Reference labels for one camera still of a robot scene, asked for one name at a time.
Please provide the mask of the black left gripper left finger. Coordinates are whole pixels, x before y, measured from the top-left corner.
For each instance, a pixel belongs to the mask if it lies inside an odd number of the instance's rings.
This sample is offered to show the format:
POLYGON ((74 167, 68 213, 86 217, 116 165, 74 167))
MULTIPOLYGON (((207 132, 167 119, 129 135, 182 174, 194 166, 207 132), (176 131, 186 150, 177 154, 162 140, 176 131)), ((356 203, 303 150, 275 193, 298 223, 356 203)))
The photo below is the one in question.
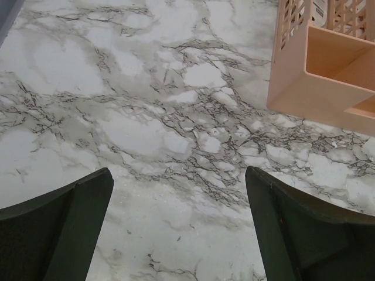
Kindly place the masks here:
POLYGON ((1 280, 85 280, 113 188, 105 167, 1 209, 1 280))

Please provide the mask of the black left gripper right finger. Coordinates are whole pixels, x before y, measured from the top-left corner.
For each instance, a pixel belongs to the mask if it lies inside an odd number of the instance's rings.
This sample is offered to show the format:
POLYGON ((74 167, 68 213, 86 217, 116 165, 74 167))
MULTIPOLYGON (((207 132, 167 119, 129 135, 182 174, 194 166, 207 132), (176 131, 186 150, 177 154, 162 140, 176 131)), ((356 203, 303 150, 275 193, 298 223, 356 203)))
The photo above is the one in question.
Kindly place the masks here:
POLYGON ((259 167, 246 188, 268 280, 374 280, 374 217, 291 187, 259 167))

